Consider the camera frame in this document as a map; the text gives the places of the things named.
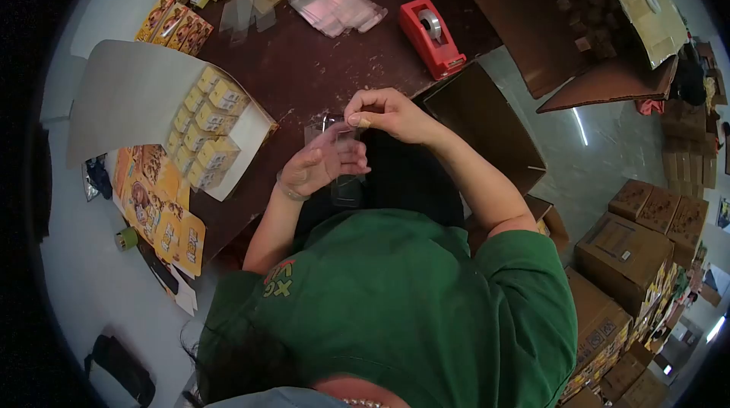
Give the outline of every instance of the concrete floor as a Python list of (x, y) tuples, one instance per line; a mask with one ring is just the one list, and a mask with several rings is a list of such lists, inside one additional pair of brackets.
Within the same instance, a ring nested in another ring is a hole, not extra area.
[(531, 194), (554, 203), (568, 230), (571, 244), (561, 254), (563, 265), (572, 263), (574, 244), (606, 212), (608, 201), (627, 179), (667, 185), (658, 115), (643, 116), (628, 101), (537, 114), (552, 93), (533, 99), (504, 46), (482, 56), (479, 63), (517, 112), (547, 164), (547, 174)]

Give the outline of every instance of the hand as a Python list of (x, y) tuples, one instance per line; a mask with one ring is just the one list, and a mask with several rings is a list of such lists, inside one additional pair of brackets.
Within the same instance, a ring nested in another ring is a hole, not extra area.
[[(365, 144), (347, 138), (346, 134), (351, 132), (345, 122), (327, 128), (287, 162), (281, 173), (281, 183), (299, 195), (312, 195), (340, 175), (370, 172)], [(338, 134), (345, 136), (338, 141)]]
[(429, 145), (444, 129), (393, 88), (358, 91), (344, 108), (344, 118), (353, 127), (382, 129), (407, 144)]

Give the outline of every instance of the necklace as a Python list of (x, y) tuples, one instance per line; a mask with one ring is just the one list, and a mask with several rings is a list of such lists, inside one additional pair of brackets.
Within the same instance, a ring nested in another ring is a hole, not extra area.
[(367, 408), (390, 408), (388, 405), (381, 405), (380, 402), (373, 402), (372, 400), (365, 400), (361, 398), (359, 400), (354, 398), (343, 398), (342, 401), (350, 406), (366, 406)]

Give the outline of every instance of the green t-shirt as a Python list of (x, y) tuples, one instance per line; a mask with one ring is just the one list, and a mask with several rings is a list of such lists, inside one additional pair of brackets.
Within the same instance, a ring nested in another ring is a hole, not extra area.
[(251, 321), (301, 360), (305, 379), (353, 375), (413, 408), (552, 408), (575, 366), (578, 322), (552, 240), (488, 239), (404, 210), (339, 214), (267, 276), (220, 281), (198, 358)]

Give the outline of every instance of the black bag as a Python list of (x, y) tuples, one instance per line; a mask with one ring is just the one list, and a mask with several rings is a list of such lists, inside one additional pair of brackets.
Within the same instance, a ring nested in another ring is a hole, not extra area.
[(84, 359), (86, 377), (91, 373), (91, 363), (106, 370), (117, 380), (137, 403), (143, 408), (150, 406), (155, 397), (155, 385), (150, 379), (150, 372), (127, 352), (114, 337), (99, 335), (94, 342), (94, 349)]

